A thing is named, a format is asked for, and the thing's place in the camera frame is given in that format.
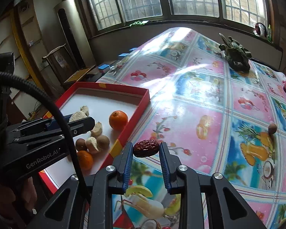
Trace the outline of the person left hand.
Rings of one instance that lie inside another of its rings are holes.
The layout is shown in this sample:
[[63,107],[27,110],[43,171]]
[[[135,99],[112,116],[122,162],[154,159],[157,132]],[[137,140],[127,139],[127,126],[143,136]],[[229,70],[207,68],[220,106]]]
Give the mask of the person left hand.
[[18,183],[16,191],[0,184],[0,216],[6,220],[16,221],[19,212],[14,206],[14,202],[20,201],[21,208],[32,212],[37,199],[38,195],[32,177]]

